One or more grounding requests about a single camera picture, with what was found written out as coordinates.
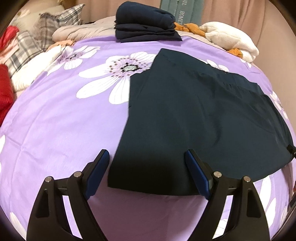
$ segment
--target red fabric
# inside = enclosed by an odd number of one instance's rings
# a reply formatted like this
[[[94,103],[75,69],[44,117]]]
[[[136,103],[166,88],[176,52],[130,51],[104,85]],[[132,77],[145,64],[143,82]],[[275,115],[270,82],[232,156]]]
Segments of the red fabric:
[[[15,26],[8,26],[8,28],[5,30],[4,34],[0,38],[0,51],[4,50],[6,45],[12,40],[17,32],[19,32],[19,29]]]
[[[13,89],[8,73],[8,68],[0,64],[0,126],[14,102]]]

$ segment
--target comforter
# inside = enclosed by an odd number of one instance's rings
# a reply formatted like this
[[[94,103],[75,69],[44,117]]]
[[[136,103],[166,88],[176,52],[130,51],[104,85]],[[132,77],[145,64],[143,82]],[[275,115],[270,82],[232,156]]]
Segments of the comforter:
[[[69,177],[93,161],[101,149],[111,160],[128,118],[130,72],[150,68],[161,48],[187,53],[226,72],[257,83],[285,119],[287,114],[267,77],[257,67],[190,37],[182,42],[117,43],[93,38],[67,46],[63,54],[24,91],[0,129],[0,205],[26,237],[30,212],[46,176]],[[95,71],[86,71],[93,67]],[[270,235],[283,223],[296,178],[296,163],[255,182]],[[214,237],[222,235],[231,199],[227,198]],[[73,234],[79,235],[69,201],[65,207]],[[94,216],[110,241],[187,240],[207,204],[202,196],[162,196],[107,187],[104,176],[89,199]]]

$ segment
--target plaid pillow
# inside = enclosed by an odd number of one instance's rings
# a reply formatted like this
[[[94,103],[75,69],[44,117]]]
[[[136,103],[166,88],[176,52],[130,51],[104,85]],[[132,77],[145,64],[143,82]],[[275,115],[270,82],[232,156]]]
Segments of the plaid pillow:
[[[43,52],[29,31],[20,33],[17,40],[19,49],[5,63],[8,67],[10,77],[32,58]]]
[[[58,28],[81,24],[81,11],[84,6],[85,4],[80,4],[57,15],[48,12],[40,15],[39,20],[34,25],[32,35],[43,51],[46,51],[50,45],[54,44],[52,35]]]

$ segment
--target purple bedsheet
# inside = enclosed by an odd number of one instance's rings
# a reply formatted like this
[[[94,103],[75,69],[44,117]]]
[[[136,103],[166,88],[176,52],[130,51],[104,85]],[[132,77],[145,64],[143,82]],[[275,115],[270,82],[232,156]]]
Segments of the purple bedsheet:
[[[258,83],[274,101],[295,141],[287,115],[259,69],[193,38],[182,39],[116,43],[114,37],[105,37],[77,42],[20,96],[0,129],[0,205],[23,237],[46,176],[69,177],[93,161],[101,149],[107,149],[112,159],[128,117],[129,74],[149,68],[161,48],[187,53]],[[255,183],[271,236],[286,217],[295,165],[294,160]],[[206,203],[202,196],[112,189],[107,187],[106,175],[89,200],[109,241],[185,241]],[[69,202],[65,206],[71,229],[80,236]],[[228,197],[215,237],[223,234],[230,206]]]

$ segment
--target metal screw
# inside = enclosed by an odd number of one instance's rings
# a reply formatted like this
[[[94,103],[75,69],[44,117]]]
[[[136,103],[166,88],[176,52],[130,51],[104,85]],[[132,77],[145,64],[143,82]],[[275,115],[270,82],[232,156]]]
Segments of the metal screw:
[[[215,177],[222,177],[222,173],[221,172],[214,172],[214,176]]]
[[[82,172],[75,172],[74,177],[80,177],[82,175]]]
[[[45,178],[45,181],[48,183],[48,182],[50,182],[52,180],[52,177],[46,177]]]
[[[244,176],[244,180],[248,183],[251,181],[250,177],[248,177],[248,176]]]

